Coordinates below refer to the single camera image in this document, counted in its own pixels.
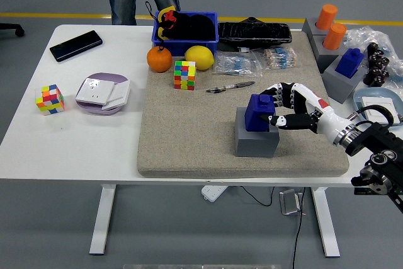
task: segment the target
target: beige mat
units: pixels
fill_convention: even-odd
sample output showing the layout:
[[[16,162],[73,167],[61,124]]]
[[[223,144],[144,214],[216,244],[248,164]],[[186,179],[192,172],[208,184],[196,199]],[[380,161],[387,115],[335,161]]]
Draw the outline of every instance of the beige mat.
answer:
[[[253,178],[340,176],[348,169],[342,147],[310,130],[280,130],[273,158],[235,157],[234,120],[238,106],[272,84],[297,82],[327,100],[305,33],[293,32],[297,67],[271,70],[262,78],[198,72],[196,90],[173,88],[173,72],[149,72],[137,166],[149,178]],[[256,84],[219,94],[208,88],[242,81]],[[292,113],[287,108],[277,114]]]

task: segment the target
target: rubik's cube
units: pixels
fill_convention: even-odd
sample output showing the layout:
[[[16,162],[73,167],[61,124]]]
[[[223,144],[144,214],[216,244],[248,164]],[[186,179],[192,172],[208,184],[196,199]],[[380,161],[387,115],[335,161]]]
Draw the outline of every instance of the rubik's cube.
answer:
[[[196,62],[176,61],[174,71],[174,87],[178,89],[195,90]]]
[[[35,103],[45,116],[64,111],[64,99],[56,84],[36,89]]]

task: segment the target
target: clear plastic bag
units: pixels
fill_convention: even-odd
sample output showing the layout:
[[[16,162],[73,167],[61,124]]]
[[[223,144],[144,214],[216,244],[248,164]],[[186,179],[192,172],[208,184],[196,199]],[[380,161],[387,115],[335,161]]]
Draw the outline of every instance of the clear plastic bag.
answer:
[[[375,42],[378,49],[383,51],[382,57],[389,59],[389,64],[385,68],[389,77],[385,78],[385,84],[382,87],[394,91],[403,99],[403,60],[398,58],[388,35],[381,31],[374,31],[369,26],[364,26],[363,28],[348,30],[343,42],[346,48],[358,48],[365,54],[361,66],[366,68],[369,66],[366,48],[370,43]]]
[[[381,31],[374,31],[369,26],[348,30],[343,39],[347,49],[360,49],[361,53],[367,54],[366,48],[371,42],[378,44],[378,49],[382,50],[384,57],[389,60],[398,60],[398,56],[390,42],[389,36]]]
[[[253,52],[216,51],[213,67],[214,74],[235,76],[262,77],[263,68]]]
[[[296,67],[297,55],[291,47],[270,47],[264,50],[264,57],[268,61],[269,69],[288,69]]]

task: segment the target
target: gray floor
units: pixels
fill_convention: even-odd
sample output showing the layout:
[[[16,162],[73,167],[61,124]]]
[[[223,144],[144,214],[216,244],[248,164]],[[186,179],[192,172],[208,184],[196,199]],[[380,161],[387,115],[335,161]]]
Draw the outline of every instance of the gray floor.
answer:
[[[400,21],[402,1],[181,0],[181,6],[189,11],[218,11],[220,16],[304,18],[317,15],[324,3],[334,3],[339,19]],[[109,7],[107,0],[0,0],[0,12],[108,14]],[[138,14],[146,14],[141,5]],[[21,23],[26,31],[23,38],[0,31],[2,139],[54,28],[67,23],[110,24],[110,20],[0,18],[0,22]],[[402,27],[372,28],[388,34],[403,56]],[[286,188],[275,189],[271,207],[260,206],[239,187],[209,203],[202,199],[201,188],[119,186],[106,254],[90,256],[99,185],[2,181],[0,268],[122,268],[141,263],[291,267],[298,217],[281,215],[278,192]],[[270,188],[248,190],[262,201],[270,199]],[[352,188],[330,188],[327,196],[341,257],[324,257],[307,190],[296,268],[400,266],[403,215],[388,198],[354,196]]]

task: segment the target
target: cable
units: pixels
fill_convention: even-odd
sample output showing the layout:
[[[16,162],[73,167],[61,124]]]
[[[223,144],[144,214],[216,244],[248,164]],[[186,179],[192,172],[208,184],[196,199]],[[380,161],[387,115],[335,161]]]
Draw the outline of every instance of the cable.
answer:
[[[263,206],[265,206],[265,207],[269,207],[269,206],[271,206],[271,204],[273,203],[273,191],[275,190],[275,187],[273,187],[273,189],[271,190],[271,193],[270,193],[270,204],[263,204],[263,203],[261,203],[261,202],[259,202],[253,195],[252,195],[252,193],[250,193],[249,191],[247,191],[246,189],[245,189],[245,187],[243,187],[243,186],[240,186],[240,187],[242,187],[245,191],[246,191],[246,193],[248,194],[248,195],[250,195],[251,197],[253,197],[253,199],[255,200],[255,201],[257,201],[257,203],[259,203],[260,205],[263,205]]]
[[[300,202],[300,206],[301,206],[301,216],[300,216],[300,225],[298,227],[297,236],[295,237],[294,256],[292,258],[292,269],[294,269],[294,265],[295,265],[295,255],[297,254],[298,236],[300,235],[301,224],[302,224],[302,202],[304,201],[305,189],[307,189],[307,188],[304,187],[304,191],[302,192],[301,201],[300,201],[300,198],[298,196],[298,201]]]
[[[361,107],[359,110],[356,111],[356,113],[362,113],[365,112],[366,110],[376,110],[377,112],[381,113],[386,120],[388,121],[388,125],[386,126],[387,128],[391,127],[394,122],[394,118],[390,111],[388,111],[386,108],[384,108],[381,105],[368,105]]]
[[[369,121],[369,120],[365,120],[365,121],[360,121],[360,122],[358,122],[355,126],[360,126],[360,125],[363,125],[363,124],[366,124],[366,123],[369,123],[369,124],[373,124],[373,122],[372,121]]]

